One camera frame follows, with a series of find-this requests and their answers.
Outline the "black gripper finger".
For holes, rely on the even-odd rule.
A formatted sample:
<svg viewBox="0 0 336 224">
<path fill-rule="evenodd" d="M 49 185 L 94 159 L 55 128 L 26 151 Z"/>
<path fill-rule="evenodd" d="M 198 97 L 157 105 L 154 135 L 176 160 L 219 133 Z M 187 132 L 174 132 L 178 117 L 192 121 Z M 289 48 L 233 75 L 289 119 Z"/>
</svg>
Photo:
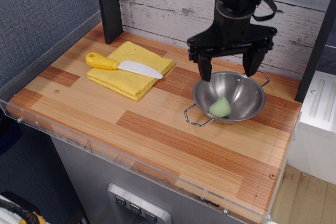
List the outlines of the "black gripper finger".
<svg viewBox="0 0 336 224">
<path fill-rule="evenodd" d="M 251 77 L 257 72 L 259 66 L 264 60 L 265 54 L 265 50 L 248 50 L 243 53 L 243 67 L 246 76 Z"/>
<path fill-rule="evenodd" d="M 212 74 L 211 58 L 205 56 L 198 56 L 198 70 L 201 79 L 206 82 L 210 82 Z"/>
</svg>

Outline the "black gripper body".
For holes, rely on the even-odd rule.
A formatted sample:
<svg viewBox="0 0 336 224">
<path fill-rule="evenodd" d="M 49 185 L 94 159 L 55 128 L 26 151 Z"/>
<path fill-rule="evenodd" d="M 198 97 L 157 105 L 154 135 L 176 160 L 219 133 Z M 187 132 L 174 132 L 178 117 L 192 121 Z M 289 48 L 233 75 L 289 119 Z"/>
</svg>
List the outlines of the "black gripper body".
<svg viewBox="0 0 336 224">
<path fill-rule="evenodd" d="M 201 55 L 213 58 L 243 54 L 248 50 L 265 50 L 266 53 L 272 50 L 277 29 L 251 23 L 255 7 L 237 14 L 221 0 L 215 0 L 211 26 L 187 40 L 189 60 L 198 62 Z"/>
</svg>

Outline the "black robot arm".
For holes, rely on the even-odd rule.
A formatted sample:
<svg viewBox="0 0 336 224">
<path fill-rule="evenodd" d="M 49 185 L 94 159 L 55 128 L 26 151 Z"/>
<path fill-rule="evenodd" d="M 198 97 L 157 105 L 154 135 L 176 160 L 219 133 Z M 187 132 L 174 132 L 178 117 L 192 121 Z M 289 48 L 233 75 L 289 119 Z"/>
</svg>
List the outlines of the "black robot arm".
<svg viewBox="0 0 336 224">
<path fill-rule="evenodd" d="M 276 11 L 272 0 L 215 0 L 211 26 L 187 40 L 189 59 L 198 65 L 201 79 L 210 81 L 212 58 L 239 54 L 246 76 L 254 75 L 272 50 L 277 29 L 250 20 L 270 20 Z"/>
</svg>

